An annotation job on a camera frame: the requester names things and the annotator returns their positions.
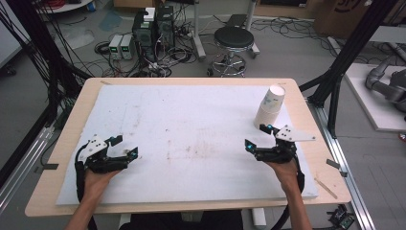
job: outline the white board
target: white board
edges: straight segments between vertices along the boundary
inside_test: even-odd
[[[406,113],[397,110],[392,103],[386,101],[385,96],[382,94],[365,86],[367,75],[375,67],[376,65],[353,64],[347,71],[348,82],[376,130],[405,131],[406,122],[404,117]],[[401,71],[404,68],[388,66],[385,76],[380,81],[389,84],[392,73]]]
[[[124,140],[108,155],[139,148],[139,159],[110,182],[102,203],[281,199],[269,168],[244,147],[248,139],[273,147],[274,138],[254,127],[267,86],[105,85],[76,151],[94,134]],[[291,125],[283,106],[276,126]],[[304,198],[318,195],[300,145],[306,175]],[[73,152],[56,204],[76,204]]]

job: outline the person's right arm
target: person's right arm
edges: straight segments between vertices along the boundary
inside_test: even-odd
[[[274,169],[277,178],[281,182],[282,189],[286,193],[292,229],[311,230],[311,224],[308,220],[296,177],[297,168],[295,161],[292,159],[289,163],[285,164],[265,163]]]

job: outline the hand-held gripper device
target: hand-held gripper device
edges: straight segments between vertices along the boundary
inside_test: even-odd
[[[291,126],[284,126],[281,129],[275,128],[271,125],[259,125],[259,130],[274,135],[276,146],[273,148],[257,148],[257,145],[245,139],[245,149],[251,152],[258,161],[273,162],[278,164],[285,164],[295,159],[297,171],[297,180],[299,190],[302,192],[305,188],[305,175],[301,171],[298,155],[296,153],[295,141],[312,141],[316,138],[305,132],[294,129]],[[289,218],[289,207],[283,211],[282,216],[278,222],[272,227],[272,230],[282,229],[283,225]]]
[[[126,169],[129,163],[138,158],[138,147],[128,151],[125,156],[107,156],[108,147],[114,147],[122,141],[122,135],[110,137],[105,141],[98,135],[94,135],[92,140],[78,150],[75,157],[75,170],[77,172],[77,193],[79,201],[83,199],[84,195],[84,174],[86,169],[90,169],[93,173],[120,171]],[[88,229],[98,229],[93,217],[89,221]]]

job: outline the black pants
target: black pants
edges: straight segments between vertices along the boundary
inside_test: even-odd
[[[205,211],[200,222],[185,222],[180,213],[132,214],[120,230],[242,230],[241,210]]]

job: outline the gray robotic arm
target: gray robotic arm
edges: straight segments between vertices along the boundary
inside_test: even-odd
[[[365,86],[385,96],[385,99],[395,104],[398,110],[406,112],[406,69],[394,72],[389,85],[380,81],[392,60],[393,57],[388,57],[372,69],[367,76]]]

